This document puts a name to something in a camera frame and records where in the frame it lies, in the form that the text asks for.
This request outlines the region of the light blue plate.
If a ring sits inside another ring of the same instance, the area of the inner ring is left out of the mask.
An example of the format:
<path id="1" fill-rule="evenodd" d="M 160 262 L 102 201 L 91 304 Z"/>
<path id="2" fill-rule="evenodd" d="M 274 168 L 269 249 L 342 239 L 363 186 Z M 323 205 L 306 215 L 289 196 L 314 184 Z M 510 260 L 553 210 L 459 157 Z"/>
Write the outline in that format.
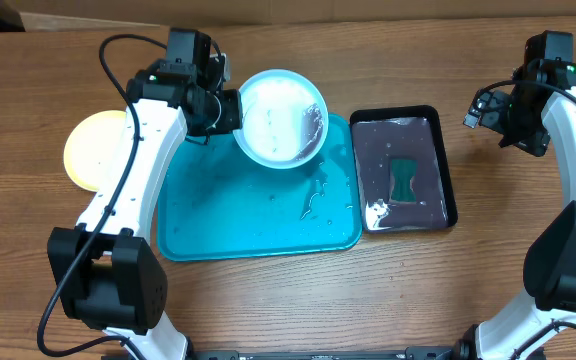
<path id="1" fill-rule="evenodd" d="M 303 75 L 269 69 L 239 89 L 242 128 L 233 136 L 253 161 L 271 169 L 292 169 L 312 160 L 326 140 L 327 104 Z"/>

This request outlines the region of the yellow-rimmed plate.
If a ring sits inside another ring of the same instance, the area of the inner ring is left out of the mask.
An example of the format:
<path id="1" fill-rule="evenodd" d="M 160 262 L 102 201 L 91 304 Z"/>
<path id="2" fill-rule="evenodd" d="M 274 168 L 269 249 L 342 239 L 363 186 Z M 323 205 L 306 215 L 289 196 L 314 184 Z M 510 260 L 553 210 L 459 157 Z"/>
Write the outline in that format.
<path id="1" fill-rule="evenodd" d="M 80 188 L 97 192 L 123 131 L 126 112 L 107 110 L 80 122 L 64 147 L 63 164 L 68 177 Z"/>

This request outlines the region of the green scrubbing sponge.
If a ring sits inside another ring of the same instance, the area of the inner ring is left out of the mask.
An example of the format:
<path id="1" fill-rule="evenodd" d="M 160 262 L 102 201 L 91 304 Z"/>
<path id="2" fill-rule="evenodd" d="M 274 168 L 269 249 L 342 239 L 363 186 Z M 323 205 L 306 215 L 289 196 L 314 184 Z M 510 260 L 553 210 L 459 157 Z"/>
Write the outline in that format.
<path id="1" fill-rule="evenodd" d="M 391 160 L 392 191 L 390 200 L 399 203 L 414 203 L 416 195 L 413 189 L 417 171 L 417 162 L 412 159 L 395 158 Z"/>

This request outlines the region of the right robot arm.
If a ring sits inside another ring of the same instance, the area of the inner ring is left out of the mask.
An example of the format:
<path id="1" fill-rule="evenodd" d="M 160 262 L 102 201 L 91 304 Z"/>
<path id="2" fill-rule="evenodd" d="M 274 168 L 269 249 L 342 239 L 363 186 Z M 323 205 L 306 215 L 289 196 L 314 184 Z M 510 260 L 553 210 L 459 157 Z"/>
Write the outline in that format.
<path id="1" fill-rule="evenodd" d="M 505 85 L 510 93 L 502 92 Z M 576 62 L 573 36 L 546 30 L 526 41 L 511 79 L 479 89 L 464 118 L 499 134 L 501 147 L 556 153 L 563 209 L 530 246 L 523 288 L 493 318 L 472 326 L 454 359 L 542 359 L 544 344 L 576 330 Z"/>

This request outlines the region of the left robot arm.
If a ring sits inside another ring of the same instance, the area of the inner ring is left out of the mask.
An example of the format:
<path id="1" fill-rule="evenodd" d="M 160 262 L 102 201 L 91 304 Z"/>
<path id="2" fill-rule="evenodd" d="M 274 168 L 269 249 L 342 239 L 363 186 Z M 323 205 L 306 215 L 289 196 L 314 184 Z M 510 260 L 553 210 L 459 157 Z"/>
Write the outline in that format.
<path id="1" fill-rule="evenodd" d="M 47 254 L 56 289 L 36 342 L 65 357 L 117 341 L 133 359 L 191 359 L 192 344 L 165 312 L 167 276 L 150 245 L 150 228 L 170 162 L 188 141 L 205 146 L 241 128 L 241 97 L 224 87 L 227 57 L 198 30 L 173 28 L 164 58 L 115 87 L 127 105 L 111 169 L 72 228 L 56 227 Z M 102 331 L 65 350 L 45 342 L 57 304 L 71 319 Z"/>

